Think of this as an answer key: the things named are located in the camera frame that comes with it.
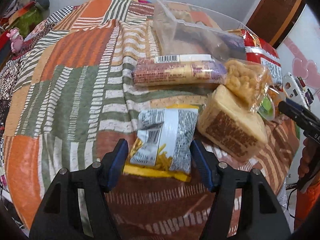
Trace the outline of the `person right hand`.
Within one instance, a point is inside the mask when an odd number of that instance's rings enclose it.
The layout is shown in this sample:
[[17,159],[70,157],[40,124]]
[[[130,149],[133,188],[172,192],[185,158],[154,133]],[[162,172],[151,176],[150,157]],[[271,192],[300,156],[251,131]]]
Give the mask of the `person right hand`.
[[310,138],[303,141],[304,148],[302,150],[302,157],[298,167],[299,179],[303,178],[309,172],[309,164],[316,153],[317,143]]

